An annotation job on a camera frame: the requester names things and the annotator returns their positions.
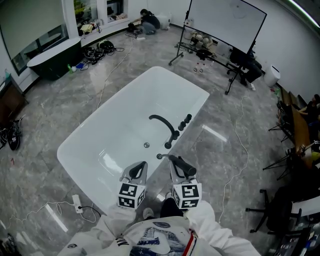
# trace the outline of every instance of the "whiteboard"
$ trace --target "whiteboard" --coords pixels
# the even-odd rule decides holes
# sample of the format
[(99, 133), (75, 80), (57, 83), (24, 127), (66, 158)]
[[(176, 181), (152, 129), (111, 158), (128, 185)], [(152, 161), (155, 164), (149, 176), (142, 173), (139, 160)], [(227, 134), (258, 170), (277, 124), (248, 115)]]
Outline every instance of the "whiteboard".
[(247, 53), (267, 14), (241, 0), (192, 0), (192, 28)]

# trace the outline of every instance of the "marble tile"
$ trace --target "marble tile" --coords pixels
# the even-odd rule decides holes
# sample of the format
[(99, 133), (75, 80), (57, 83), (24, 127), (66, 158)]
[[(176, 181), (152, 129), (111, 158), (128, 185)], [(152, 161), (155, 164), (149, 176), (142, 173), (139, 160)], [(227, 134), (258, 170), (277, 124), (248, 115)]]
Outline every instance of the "marble tile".
[[(185, 52), (183, 58), (168, 66), (177, 54), (175, 45), (180, 35), (181, 30), (172, 27), (146, 40), (134, 40), (131, 53), (106, 81), (132, 45), (125, 33), (113, 35), (109, 40), (116, 47), (125, 48), (123, 52), (105, 56), (87, 70), (66, 73), (59, 80), (40, 80), (28, 91), (29, 104), (19, 114), (19, 117), (25, 115), (20, 123), (21, 146), (17, 151), (11, 151), (8, 145), (0, 150), (0, 203), (7, 206), (0, 209), (0, 220), (7, 227), (11, 215), (24, 219), (47, 202), (72, 203), (75, 194), (80, 196), (82, 205), (92, 205), (60, 165), (58, 147), (97, 109), (102, 91), (101, 104), (149, 68), (161, 66), (210, 93), (171, 152), (197, 168), (203, 199), (212, 205), (217, 219), (223, 210), (225, 184), (247, 161), (246, 151), (235, 133), (243, 99), (243, 117), (237, 122), (237, 133), (248, 150), (248, 165), (225, 188), (221, 224), (232, 229), (234, 235), (250, 240), (262, 255), (268, 250), (275, 238), (266, 234), (266, 227), (250, 234), (249, 230), (258, 224), (260, 215), (245, 212), (245, 208), (263, 206), (260, 189), (267, 189), (272, 197), (278, 187), (288, 182), (287, 179), (276, 181), (283, 169), (262, 170), (293, 146), (289, 140), (280, 142), (284, 136), (281, 131), (268, 132), (276, 125), (277, 97), (262, 78), (254, 81), (256, 91), (242, 86), (237, 78), (229, 95), (225, 95), (231, 75), (216, 63), (211, 67), (211, 61), (200, 61), (195, 54)], [(193, 71), (197, 63), (205, 64), (203, 73)], [(145, 207), (151, 207), (158, 216), (162, 202), (157, 195), (165, 196), (171, 188), (168, 161), (164, 160), (148, 180), (146, 198), (137, 210), (135, 221), (142, 219)], [(81, 218), (73, 206), (61, 204), (62, 215), (55, 204), (49, 206), (30, 214), (23, 223), (13, 218), (8, 230), (0, 226), (0, 235), (6, 236), (8, 231), (14, 236), (25, 233), (32, 243), (19, 243), (23, 255), (41, 252), (50, 256), (57, 255), (76, 232), (88, 231), (94, 226)], [(86, 209), (83, 216), (94, 219), (90, 209)]]

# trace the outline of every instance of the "freestanding bathtub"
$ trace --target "freestanding bathtub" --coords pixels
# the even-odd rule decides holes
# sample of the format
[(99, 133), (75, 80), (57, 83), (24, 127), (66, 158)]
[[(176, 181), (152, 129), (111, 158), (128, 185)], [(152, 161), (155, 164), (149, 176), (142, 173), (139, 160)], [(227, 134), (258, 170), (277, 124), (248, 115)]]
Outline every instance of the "freestanding bathtub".
[(79, 37), (68, 39), (32, 58), (27, 66), (39, 77), (57, 80), (68, 72), (68, 64), (77, 65), (83, 58)]
[[(149, 116), (160, 115), (178, 130), (187, 114), (195, 117), (208, 97), (209, 93), (184, 78), (152, 67), (90, 115), (60, 145), (58, 160), (82, 191), (106, 212), (116, 203), (118, 181), (126, 167), (146, 161), (148, 188), (148, 178), (164, 159), (157, 159), (157, 154), (170, 151), (164, 146), (170, 130)], [(187, 128), (180, 131), (180, 137)]]

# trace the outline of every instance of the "power strip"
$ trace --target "power strip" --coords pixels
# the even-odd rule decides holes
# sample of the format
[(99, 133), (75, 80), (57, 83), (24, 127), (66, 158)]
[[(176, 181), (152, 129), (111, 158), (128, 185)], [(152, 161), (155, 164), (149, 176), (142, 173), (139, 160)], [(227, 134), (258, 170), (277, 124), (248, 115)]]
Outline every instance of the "power strip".
[(74, 204), (76, 213), (77, 214), (83, 214), (84, 210), (82, 210), (82, 208), (79, 208), (79, 207), (81, 207), (81, 202), (80, 202), (79, 195), (78, 194), (74, 194), (72, 196), (72, 199), (73, 199), (73, 204)]

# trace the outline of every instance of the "black bathtub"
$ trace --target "black bathtub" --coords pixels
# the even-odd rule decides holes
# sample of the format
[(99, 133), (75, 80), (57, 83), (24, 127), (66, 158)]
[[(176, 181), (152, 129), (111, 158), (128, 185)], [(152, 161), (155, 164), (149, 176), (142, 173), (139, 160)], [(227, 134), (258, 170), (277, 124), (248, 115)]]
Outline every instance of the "black bathtub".
[(68, 64), (75, 66), (82, 58), (81, 39), (76, 37), (35, 56), (27, 67), (44, 79), (57, 80), (68, 72)]

